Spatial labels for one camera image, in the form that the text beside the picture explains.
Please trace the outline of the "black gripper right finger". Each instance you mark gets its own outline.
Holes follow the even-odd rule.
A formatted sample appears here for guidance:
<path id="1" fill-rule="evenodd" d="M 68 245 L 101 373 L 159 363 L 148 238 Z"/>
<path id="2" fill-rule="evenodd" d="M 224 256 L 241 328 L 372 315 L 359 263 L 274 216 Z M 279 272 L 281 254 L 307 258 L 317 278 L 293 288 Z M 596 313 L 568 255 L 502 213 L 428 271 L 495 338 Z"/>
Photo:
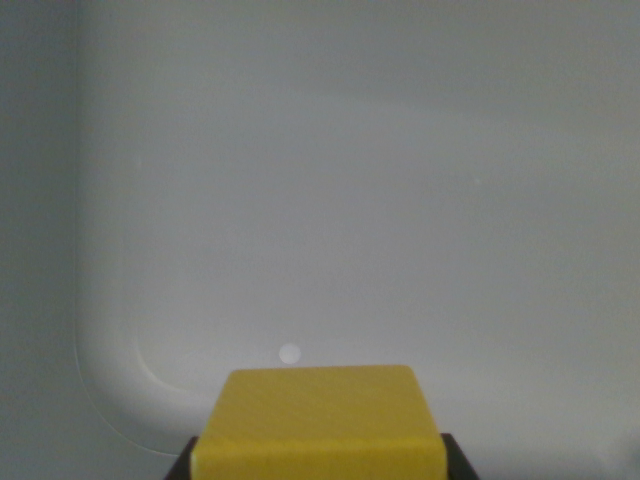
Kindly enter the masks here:
<path id="1" fill-rule="evenodd" d="M 441 438 L 447 453 L 447 479 L 448 480 L 479 480 L 476 470 L 464 454 L 454 436 L 450 433 L 442 433 Z"/>

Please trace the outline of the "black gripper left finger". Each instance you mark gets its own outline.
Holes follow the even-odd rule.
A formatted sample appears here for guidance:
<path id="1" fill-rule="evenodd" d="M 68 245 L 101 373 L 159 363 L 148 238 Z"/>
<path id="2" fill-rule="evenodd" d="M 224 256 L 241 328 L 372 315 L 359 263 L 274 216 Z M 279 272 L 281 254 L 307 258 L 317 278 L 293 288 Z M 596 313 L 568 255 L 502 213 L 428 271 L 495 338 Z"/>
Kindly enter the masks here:
<path id="1" fill-rule="evenodd" d="M 184 449 L 181 451 L 179 456 L 174 461 L 168 473 L 164 476 L 164 480 L 190 480 L 191 479 L 191 471 L 190 471 L 191 453 L 193 452 L 194 447 L 196 446 L 198 440 L 199 440 L 198 436 L 194 436 L 190 438 L 190 440 L 185 445 Z"/>

